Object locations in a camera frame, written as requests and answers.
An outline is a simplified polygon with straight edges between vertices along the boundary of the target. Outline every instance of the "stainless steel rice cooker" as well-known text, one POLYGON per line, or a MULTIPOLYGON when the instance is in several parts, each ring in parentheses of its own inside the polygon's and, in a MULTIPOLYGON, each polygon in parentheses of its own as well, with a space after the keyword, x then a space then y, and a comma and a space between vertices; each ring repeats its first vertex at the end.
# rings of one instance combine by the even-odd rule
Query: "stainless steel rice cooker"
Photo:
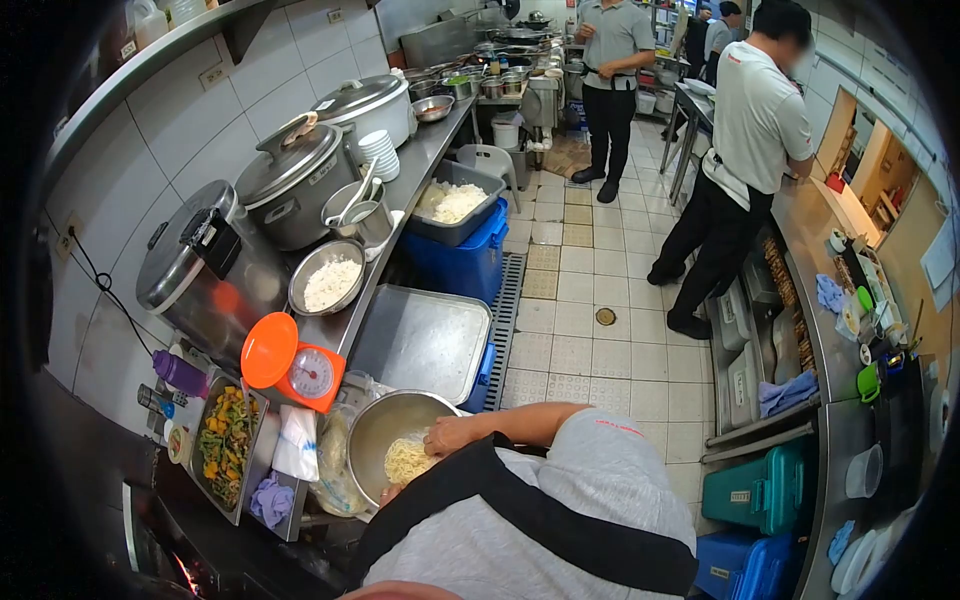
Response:
POLYGON ((339 127, 318 124, 283 145, 306 119, 263 140, 256 147, 260 154, 236 182, 240 203, 283 251, 299 250, 324 237, 329 231, 320 219, 324 204, 338 189, 360 179, 339 127))
POLYGON ((417 115, 407 94, 409 84, 393 75, 348 80, 313 107, 320 123, 344 128, 357 164, 366 162, 359 141, 387 130, 394 148, 417 132, 417 115))
POLYGON ((226 181, 208 183, 147 243, 136 299, 225 369, 262 317, 283 310, 290 269, 226 181))

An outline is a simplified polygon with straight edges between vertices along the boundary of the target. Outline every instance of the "flame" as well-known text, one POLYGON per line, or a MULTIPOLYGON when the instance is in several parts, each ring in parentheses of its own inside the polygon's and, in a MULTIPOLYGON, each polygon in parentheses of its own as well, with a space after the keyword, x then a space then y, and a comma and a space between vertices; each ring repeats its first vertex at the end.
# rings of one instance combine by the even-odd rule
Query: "flame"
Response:
POLYGON ((180 557, 176 554, 174 558, 177 559, 177 563, 180 565, 180 570, 183 571, 183 576, 186 577, 186 583, 190 586, 190 591, 193 592, 193 595, 200 597, 200 586, 197 584, 197 580, 193 575, 190 574, 190 571, 187 570, 186 565, 183 564, 183 561, 180 560, 180 557))

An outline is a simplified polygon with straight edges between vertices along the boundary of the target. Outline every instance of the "pot lid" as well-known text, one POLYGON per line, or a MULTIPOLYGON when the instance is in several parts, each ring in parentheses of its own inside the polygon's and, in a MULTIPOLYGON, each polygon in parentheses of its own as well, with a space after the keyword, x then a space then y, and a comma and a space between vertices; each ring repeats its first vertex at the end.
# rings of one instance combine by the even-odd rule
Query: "pot lid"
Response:
POLYGON ((296 185, 326 161, 343 140, 343 131, 336 126, 314 126, 313 131, 282 146, 287 135, 302 125, 302 117, 285 125, 260 142, 260 154, 253 159, 236 182, 240 203, 257 208, 296 185))
POLYGON ((197 212, 218 208, 229 223, 239 205, 233 187, 224 180, 208 183, 189 198, 169 221, 161 223, 147 243, 147 255, 136 278, 136 299, 148 311, 159 314, 182 294, 204 260, 180 236, 197 212))
POLYGON ((377 75, 362 80, 347 80, 340 88, 323 96, 313 109, 321 121, 329 121, 352 112, 362 112, 365 107, 389 96, 402 83, 393 75, 377 75))

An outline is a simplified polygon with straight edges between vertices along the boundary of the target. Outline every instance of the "blue cloth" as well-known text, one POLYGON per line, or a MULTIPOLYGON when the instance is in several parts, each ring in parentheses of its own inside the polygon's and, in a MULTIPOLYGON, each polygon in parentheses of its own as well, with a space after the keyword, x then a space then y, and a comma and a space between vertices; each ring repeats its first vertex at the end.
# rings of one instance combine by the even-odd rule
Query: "blue cloth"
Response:
POLYGON ((276 480, 276 471, 270 471, 270 477, 260 482, 250 500, 250 510, 256 516, 262 516, 267 527, 273 529, 285 516, 290 515, 294 507, 294 491, 281 486, 276 480))
POLYGON ((843 310, 843 289, 829 276, 817 275, 817 301, 820 305, 839 315, 843 310))
POLYGON ((830 563, 833 566, 837 566, 837 563, 840 562, 840 557, 843 556, 844 550, 847 549, 847 543, 850 541, 850 534, 853 532, 853 524, 856 521, 847 521, 843 524, 843 527, 837 530, 836 535, 833 536, 833 541, 830 542, 830 548, 827 550, 827 558, 830 559, 830 563))
POLYGON ((760 416, 770 417, 782 413, 794 404, 813 396, 820 389, 817 377, 808 369, 783 385, 760 382, 760 416))

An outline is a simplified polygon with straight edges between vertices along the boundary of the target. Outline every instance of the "black shoe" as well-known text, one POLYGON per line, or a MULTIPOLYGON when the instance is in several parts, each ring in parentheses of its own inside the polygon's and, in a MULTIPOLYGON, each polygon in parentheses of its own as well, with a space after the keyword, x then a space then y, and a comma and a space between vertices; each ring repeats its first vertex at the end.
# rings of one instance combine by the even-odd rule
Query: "black shoe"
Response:
POLYGON ((588 181, 601 180, 606 177, 607 174, 601 171, 600 169, 594 169, 593 167, 587 167, 583 171, 577 171, 574 173, 570 180, 574 183, 587 183, 588 181))
POLYGON ((656 270, 651 270, 647 275, 647 283, 650 285, 666 285, 667 283, 675 283, 678 279, 684 276, 686 273, 686 265, 681 265, 680 270, 676 273, 668 273, 666 275, 657 273, 656 270))
POLYGON ((666 326, 694 340, 708 340, 713 333, 709 321, 693 315, 677 317, 672 310, 666 314, 666 326))
POLYGON ((600 204, 609 204, 616 200, 616 193, 620 191, 619 181, 604 181, 600 191, 597 192, 597 202, 600 204))

